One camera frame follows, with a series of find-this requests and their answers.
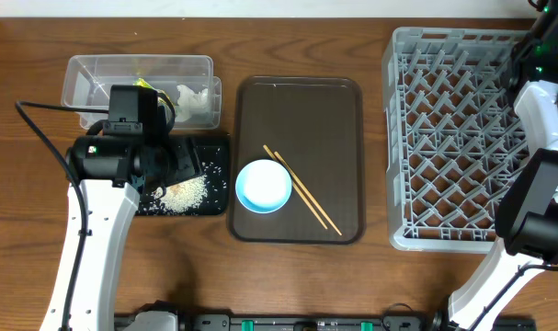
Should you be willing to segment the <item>rice leftovers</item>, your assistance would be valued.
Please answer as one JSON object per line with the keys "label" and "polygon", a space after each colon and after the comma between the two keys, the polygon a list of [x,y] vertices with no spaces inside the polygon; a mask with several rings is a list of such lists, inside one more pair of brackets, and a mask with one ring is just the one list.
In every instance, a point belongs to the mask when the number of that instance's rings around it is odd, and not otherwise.
{"label": "rice leftovers", "polygon": [[140,204],[139,215],[210,216],[224,212],[228,202],[227,170],[212,161],[202,162],[203,175],[166,189],[158,188],[150,201]]}

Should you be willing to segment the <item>white tissue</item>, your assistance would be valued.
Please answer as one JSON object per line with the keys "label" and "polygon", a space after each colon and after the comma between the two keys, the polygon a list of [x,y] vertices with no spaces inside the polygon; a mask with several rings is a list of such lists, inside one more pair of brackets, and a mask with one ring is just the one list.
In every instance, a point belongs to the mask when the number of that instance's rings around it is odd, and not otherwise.
{"label": "white tissue", "polygon": [[208,88],[204,88],[197,93],[186,85],[178,85],[177,91],[179,97],[175,106],[176,122],[185,122],[193,116],[203,115],[209,111]]}

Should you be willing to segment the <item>green orange snack wrapper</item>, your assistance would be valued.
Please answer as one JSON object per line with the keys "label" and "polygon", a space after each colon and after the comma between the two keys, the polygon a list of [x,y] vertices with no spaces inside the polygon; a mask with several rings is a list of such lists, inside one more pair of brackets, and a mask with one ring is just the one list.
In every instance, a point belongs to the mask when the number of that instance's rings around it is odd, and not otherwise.
{"label": "green orange snack wrapper", "polygon": [[168,94],[164,90],[153,87],[151,84],[149,84],[143,78],[136,79],[133,82],[133,85],[134,86],[145,87],[145,88],[150,88],[150,89],[154,90],[157,93],[157,96],[158,96],[158,99],[159,99],[160,102],[167,102],[167,101],[170,100],[170,97],[168,96]]}

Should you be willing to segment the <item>light blue bowl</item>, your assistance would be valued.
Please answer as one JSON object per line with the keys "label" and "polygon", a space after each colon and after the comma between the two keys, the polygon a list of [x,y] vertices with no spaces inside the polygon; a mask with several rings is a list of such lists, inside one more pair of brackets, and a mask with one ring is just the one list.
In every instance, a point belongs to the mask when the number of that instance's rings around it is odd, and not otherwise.
{"label": "light blue bowl", "polygon": [[244,166],[235,182],[235,193],[247,210],[266,214],[281,209],[289,200],[292,180],[276,161],[259,159]]}

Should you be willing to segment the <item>wooden chopstick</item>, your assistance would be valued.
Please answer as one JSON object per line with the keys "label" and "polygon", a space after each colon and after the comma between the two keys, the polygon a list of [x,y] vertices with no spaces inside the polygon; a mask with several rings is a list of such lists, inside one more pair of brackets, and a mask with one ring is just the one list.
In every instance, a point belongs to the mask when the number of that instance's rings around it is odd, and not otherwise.
{"label": "wooden chopstick", "polygon": [[[268,156],[275,162],[280,163],[281,165],[283,165],[280,160],[273,154],[273,152],[269,149],[269,147],[265,144],[263,144],[263,149],[265,150],[265,152],[268,154]],[[312,206],[312,203],[310,201],[308,201],[308,199],[306,198],[306,196],[304,195],[304,193],[301,191],[301,189],[299,188],[299,186],[294,182],[294,179],[292,178],[292,176],[290,175],[290,179],[291,179],[291,184],[292,187],[295,189],[296,193],[298,194],[298,196],[301,198],[301,200],[304,202],[304,204],[307,206],[307,208],[310,210],[310,212],[312,213],[312,215],[315,217],[315,219],[324,227],[324,229],[327,230],[327,225],[325,224],[325,222],[323,221],[323,219],[320,217],[319,213],[315,210],[315,208]]]}
{"label": "wooden chopstick", "polygon": [[325,224],[330,225],[339,236],[342,236],[343,233],[341,232],[341,230],[334,223],[334,221],[330,218],[330,216],[327,214],[327,212],[321,206],[321,204],[317,201],[317,199],[314,197],[314,195],[310,192],[310,190],[303,184],[303,182],[300,180],[300,178],[295,174],[295,172],[292,170],[292,168],[289,166],[289,164],[279,154],[279,152],[274,152],[273,154],[280,160],[280,162],[283,165],[285,165],[287,167],[287,170],[290,173],[290,175],[292,176],[292,178],[294,179],[294,182],[299,186],[299,188],[304,193],[304,195],[306,196],[308,201],[310,201],[312,203],[312,206],[319,213],[320,217],[323,219]]}

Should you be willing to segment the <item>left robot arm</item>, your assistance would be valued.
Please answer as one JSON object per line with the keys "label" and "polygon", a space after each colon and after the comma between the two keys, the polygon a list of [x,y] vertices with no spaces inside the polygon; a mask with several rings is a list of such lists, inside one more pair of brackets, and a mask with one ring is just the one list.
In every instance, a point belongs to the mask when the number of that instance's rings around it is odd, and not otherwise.
{"label": "left robot arm", "polygon": [[44,330],[112,330],[120,266],[143,199],[198,177],[167,103],[113,107],[58,158],[70,181],[63,251]]}

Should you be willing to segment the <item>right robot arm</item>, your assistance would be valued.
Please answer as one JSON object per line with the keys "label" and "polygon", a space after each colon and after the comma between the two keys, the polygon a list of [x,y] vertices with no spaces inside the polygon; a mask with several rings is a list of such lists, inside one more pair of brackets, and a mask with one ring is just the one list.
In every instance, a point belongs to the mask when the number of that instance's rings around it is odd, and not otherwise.
{"label": "right robot arm", "polygon": [[540,15],[502,78],[530,158],[499,203],[489,253],[436,312],[431,330],[534,330],[533,319],[501,312],[534,277],[558,272],[558,0],[531,6]]}

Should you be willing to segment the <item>black food waste tray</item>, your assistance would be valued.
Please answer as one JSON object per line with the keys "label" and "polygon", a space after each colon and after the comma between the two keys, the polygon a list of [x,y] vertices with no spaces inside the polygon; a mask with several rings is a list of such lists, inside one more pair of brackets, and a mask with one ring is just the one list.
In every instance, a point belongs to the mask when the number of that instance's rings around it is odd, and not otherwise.
{"label": "black food waste tray", "polygon": [[230,189],[229,137],[223,135],[184,136],[193,144],[202,175],[158,188],[152,201],[140,203],[141,216],[212,216],[227,207]]}

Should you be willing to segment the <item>clear plastic waste bin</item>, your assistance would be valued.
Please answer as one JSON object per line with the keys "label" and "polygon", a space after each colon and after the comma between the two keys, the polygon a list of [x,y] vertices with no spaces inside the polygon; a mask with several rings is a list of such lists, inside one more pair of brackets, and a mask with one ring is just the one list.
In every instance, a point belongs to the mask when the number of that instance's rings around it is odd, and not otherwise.
{"label": "clear plastic waste bin", "polygon": [[109,104],[110,89],[114,85],[133,86],[143,78],[153,87],[164,90],[175,107],[178,85],[186,85],[195,92],[209,89],[209,111],[176,122],[176,130],[213,130],[221,121],[222,83],[213,74],[213,60],[206,55],[109,54],[75,55],[69,60],[63,82],[62,104],[72,108],[89,108],[80,114],[80,126],[90,128],[107,116],[100,114]]}

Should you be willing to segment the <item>grey dishwasher rack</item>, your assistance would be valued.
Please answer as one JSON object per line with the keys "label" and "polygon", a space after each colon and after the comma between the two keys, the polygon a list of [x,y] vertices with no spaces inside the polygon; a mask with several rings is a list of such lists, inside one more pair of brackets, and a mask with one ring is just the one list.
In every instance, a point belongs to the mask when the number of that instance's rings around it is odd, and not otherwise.
{"label": "grey dishwasher rack", "polygon": [[402,27],[382,70],[392,246],[488,252],[518,227],[502,200],[528,161],[558,151],[558,38]]}

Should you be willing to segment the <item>brown serving tray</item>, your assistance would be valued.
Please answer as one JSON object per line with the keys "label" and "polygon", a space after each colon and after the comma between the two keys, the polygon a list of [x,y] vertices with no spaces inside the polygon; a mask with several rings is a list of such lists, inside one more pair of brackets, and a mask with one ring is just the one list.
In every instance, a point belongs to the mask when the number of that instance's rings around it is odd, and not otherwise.
{"label": "brown serving tray", "polygon": [[272,213],[232,197],[228,230],[259,243],[350,245],[364,234],[362,94],[346,78],[253,76],[237,93],[233,172],[279,152],[343,233],[327,230],[296,191]]}

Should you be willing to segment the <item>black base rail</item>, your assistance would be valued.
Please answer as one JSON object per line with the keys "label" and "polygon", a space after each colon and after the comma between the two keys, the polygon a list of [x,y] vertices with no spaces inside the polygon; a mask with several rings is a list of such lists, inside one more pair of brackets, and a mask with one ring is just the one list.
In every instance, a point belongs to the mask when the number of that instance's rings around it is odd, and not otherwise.
{"label": "black base rail", "polygon": [[421,316],[414,313],[384,317],[187,314],[162,301],[145,304],[132,314],[114,317],[116,331],[412,331],[430,328]]}

